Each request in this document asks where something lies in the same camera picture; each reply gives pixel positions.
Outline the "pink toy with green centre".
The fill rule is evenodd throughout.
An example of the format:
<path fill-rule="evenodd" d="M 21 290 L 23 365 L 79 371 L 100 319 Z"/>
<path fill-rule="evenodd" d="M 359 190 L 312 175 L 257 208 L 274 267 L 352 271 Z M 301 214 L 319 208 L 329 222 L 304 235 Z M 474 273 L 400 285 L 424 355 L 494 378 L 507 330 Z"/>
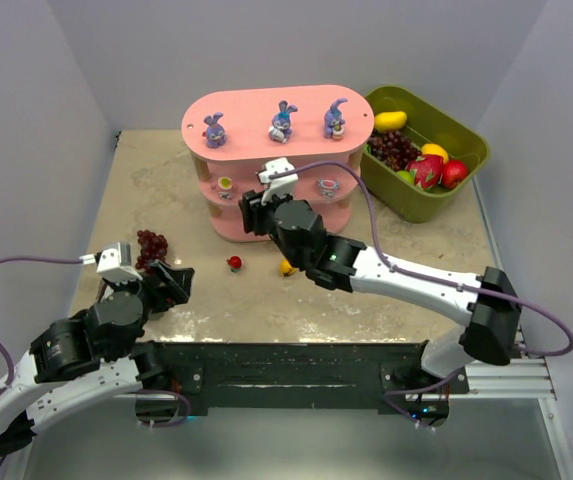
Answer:
<path fill-rule="evenodd" d="M 230 177 L 220 176 L 211 184 L 211 190 L 219 199 L 230 201 L 234 197 L 235 186 Z"/>

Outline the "pink toy with blue bow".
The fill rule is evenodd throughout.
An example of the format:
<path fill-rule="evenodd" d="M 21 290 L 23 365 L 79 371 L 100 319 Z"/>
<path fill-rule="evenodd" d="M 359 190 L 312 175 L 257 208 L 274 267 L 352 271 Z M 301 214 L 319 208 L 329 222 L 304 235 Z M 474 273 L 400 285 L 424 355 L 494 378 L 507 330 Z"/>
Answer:
<path fill-rule="evenodd" d="M 341 188 L 341 183 L 336 179 L 320 178 L 316 183 L 319 195 L 322 198 L 332 199 Z"/>

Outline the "purple bunny toy blue ears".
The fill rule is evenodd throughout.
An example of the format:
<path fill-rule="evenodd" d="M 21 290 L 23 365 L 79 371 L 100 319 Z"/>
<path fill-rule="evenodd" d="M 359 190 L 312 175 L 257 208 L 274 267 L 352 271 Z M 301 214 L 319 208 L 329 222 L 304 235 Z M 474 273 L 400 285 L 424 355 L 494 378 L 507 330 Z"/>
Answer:
<path fill-rule="evenodd" d="M 278 108 L 278 113 L 271 120 L 268 136 L 272 141 L 284 144 L 288 142 L 292 135 L 291 115 L 298 111 L 298 107 L 294 104 L 289 104 L 286 100 L 281 100 Z"/>

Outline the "purple bunny toy red bow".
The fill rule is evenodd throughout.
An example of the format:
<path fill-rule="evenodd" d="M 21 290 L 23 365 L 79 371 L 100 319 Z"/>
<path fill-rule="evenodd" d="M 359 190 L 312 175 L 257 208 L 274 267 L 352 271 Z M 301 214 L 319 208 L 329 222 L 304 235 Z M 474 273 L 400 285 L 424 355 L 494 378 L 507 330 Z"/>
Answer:
<path fill-rule="evenodd" d="M 206 124 L 206 130 L 202 136 L 205 138 L 206 146 L 211 149 L 217 149 L 223 146 L 227 141 L 225 128 L 220 124 L 220 119 L 224 116 L 222 112 L 215 112 L 207 115 L 203 122 Z"/>

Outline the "purple bunny toy with cup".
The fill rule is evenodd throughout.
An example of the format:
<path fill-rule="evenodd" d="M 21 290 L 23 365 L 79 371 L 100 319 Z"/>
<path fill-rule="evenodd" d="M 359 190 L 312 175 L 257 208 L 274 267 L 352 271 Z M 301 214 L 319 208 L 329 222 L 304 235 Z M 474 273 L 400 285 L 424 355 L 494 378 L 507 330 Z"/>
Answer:
<path fill-rule="evenodd" d="M 345 133 L 345 120 L 343 118 L 341 106 L 346 102 L 346 98 L 338 98 L 325 112 L 323 119 L 323 134 L 326 139 L 332 139 L 335 141 L 343 139 Z"/>

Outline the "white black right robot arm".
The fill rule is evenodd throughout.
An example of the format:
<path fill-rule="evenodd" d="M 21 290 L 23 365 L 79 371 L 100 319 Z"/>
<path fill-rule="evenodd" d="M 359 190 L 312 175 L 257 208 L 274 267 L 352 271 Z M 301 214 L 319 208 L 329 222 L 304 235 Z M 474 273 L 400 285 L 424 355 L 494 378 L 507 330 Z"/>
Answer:
<path fill-rule="evenodd" d="M 266 199 L 248 191 L 238 205 L 244 231 L 268 236 L 316 286 L 400 300 L 455 323 L 446 334 L 425 342 L 412 365 L 392 372 L 392 394 L 441 387 L 474 361 L 511 363 L 521 308 L 504 272 L 488 268 L 482 276 L 464 274 L 386 256 L 373 246 L 330 233 L 307 202 L 289 194 Z"/>

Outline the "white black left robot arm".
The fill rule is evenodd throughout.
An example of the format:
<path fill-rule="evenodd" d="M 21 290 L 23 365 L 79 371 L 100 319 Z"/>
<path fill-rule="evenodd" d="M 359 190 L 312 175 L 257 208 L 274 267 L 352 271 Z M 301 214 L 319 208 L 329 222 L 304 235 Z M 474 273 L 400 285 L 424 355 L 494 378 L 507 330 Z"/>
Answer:
<path fill-rule="evenodd" d="M 83 255 L 111 293 L 53 322 L 0 379 L 0 457 L 29 445 L 49 423 L 122 393 L 163 391 L 170 375 L 158 342 L 141 342 L 149 318 L 187 303 L 195 275 L 160 260 L 142 276 L 128 261 Z"/>

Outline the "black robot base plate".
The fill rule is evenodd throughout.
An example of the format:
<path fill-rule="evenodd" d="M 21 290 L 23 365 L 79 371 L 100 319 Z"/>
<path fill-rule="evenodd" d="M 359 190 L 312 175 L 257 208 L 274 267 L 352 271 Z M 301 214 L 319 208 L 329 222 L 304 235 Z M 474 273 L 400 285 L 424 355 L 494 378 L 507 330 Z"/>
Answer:
<path fill-rule="evenodd" d="M 359 409 L 390 414 L 385 393 L 424 388 L 421 399 L 395 401 L 445 417 L 449 394 L 469 390 L 465 371 L 435 388 L 420 368 L 424 343 L 139 343 L 133 359 L 148 394 L 141 420 L 168 419 L 174 408 L 206 416 L 224 409 Z"/>

